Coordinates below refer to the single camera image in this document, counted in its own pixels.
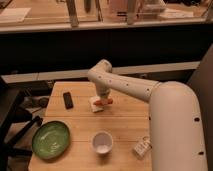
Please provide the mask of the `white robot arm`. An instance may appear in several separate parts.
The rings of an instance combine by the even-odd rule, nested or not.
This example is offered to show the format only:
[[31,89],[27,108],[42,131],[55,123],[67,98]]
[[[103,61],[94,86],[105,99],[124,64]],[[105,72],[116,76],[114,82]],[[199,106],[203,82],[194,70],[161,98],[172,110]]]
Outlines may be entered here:
[[116,75],[105,59],[87,77],[103,103],[114,89],[149,104],[152,171],[208,171],[200,104],[189,86]]

